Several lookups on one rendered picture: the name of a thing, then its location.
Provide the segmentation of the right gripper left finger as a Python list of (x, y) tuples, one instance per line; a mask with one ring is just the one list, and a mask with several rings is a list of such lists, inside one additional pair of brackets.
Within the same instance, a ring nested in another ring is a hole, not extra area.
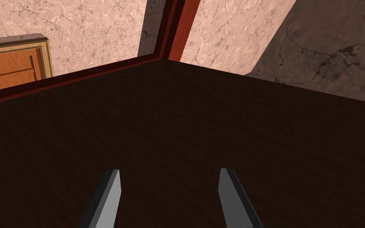
[(79, 228), (114, 228), (120, 196), (119, 170), (106, 171), (81, 219)]

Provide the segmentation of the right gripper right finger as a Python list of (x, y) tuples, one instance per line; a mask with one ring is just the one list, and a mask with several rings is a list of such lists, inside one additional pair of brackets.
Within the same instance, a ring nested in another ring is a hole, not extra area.
[(218, 193), (227, 228), (264, 228), (233, 169), (221, 168)]

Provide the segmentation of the orange panelled door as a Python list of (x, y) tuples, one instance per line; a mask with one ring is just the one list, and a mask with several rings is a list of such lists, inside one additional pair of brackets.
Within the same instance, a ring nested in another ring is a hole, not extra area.
[(0, 90), (51, 77), (53, 68), (46, 36), (0, 37)]

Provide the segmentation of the dark brown door leaf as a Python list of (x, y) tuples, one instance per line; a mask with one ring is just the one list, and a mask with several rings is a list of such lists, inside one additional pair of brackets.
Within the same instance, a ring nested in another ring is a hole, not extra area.
[(76, 228), (110, 169), (115, 228), (226, 228), (221, 168), (265, 226), (365, 228), (365, 102), (165, 59), (0, 90), (0, 228)]

